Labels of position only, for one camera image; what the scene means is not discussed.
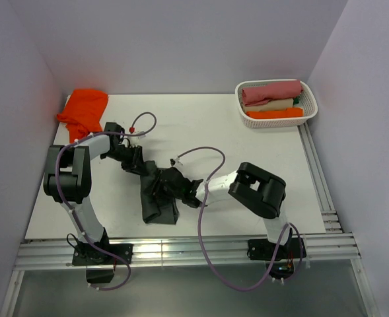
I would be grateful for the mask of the dark grey t shirt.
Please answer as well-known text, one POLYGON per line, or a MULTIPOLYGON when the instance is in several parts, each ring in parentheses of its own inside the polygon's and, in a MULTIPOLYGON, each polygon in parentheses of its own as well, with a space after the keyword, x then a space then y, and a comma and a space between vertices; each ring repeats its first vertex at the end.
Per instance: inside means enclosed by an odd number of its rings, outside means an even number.
POLYGON ((162 168, 155 161, 145 162, 147 174, 140 176, 142 219, 145 224, 175 225, 179 211, 176 200, 159 193, 158 180, 162 168))

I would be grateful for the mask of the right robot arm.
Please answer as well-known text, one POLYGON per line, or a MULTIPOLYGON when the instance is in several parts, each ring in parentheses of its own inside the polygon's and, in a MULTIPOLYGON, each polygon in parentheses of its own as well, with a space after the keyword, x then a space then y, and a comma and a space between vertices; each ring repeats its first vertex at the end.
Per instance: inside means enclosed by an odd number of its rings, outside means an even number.
POLYGON ((144 200, 156 207, 155 213, 170 211, 176 215, 176 201, 197 209, 233 198, 247 210, 264 220, 265 239, 248 241, 247 256, 250 260, 293 260, 306 257, 304 240, 294 236, 294 228, 288 225, 283 211, 286 198, 286 182, 249 162, 240 164, 237 170, 218 178, 190 180, 172 166, 152 172, 150 180, 141 190, 144 200))

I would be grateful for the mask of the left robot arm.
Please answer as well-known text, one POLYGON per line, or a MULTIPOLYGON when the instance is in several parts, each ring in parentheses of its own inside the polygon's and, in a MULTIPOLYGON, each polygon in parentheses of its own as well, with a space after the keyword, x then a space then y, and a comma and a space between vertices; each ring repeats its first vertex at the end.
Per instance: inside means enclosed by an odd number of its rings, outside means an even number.
POLYGON ((105 131, 91 133, 69 145, 52 145, 48 149, 43 189, 69 214, 77 230, 74 253, 78 262, 88 265, 108 264, 116 260, 106 229, 101 225, 90 201, 92 189, 91 161, 113 159, 129 173, 145 176, 143 148, 117 123, 108 122, 105 131))

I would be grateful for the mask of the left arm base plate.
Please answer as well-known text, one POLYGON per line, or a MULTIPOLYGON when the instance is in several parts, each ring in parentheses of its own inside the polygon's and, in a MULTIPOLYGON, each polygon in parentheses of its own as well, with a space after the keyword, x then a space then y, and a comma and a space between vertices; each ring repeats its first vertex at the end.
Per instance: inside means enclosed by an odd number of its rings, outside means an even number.
MULTIPOLYGON (((110 244, 106 247, 106 250, 123 258, 128 264, 131 263, 133 254, 132 244, 110 244)), ((114 277, 115 269, 102 269, 98 268, 98 266, 115 266, 117 264, 117 259, 95 250, 89 244, 82 243, 75 247, 72 266, 86 267, 86 280, 88 283, 109 284, 114 277)))

